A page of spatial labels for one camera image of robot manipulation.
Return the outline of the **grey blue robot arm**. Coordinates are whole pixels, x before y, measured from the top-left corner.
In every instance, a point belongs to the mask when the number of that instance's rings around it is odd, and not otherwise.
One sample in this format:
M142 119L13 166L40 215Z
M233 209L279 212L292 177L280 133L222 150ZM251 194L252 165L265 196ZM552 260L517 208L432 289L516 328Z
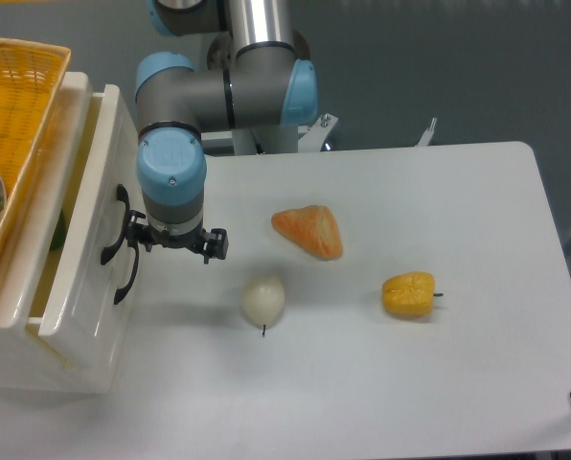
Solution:
M318 110L314 66L296 54L286 1L150 1L148 11L164 35L227 33L232 54L228 67L205 72L171 52L138 65L136 173L145 209L126 209L120 236L103 250L101 262L122 244L185 248L222 260L226 231L203 227L201 136L312 122Z

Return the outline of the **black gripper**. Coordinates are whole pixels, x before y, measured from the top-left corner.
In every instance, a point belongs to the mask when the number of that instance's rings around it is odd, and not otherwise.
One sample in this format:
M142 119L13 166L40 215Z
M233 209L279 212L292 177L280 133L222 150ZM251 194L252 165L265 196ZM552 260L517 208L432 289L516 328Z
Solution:
M125 227L126 244L130 248L143 247L150 252L154 246L169 249L189 249L203 258L208 264L212 259L225 260L229 248L228 234L225 229L213 228L206 231L203 221L191 231L176 235L170 230L157 230L150 224L143 223L146 215L131 210Z

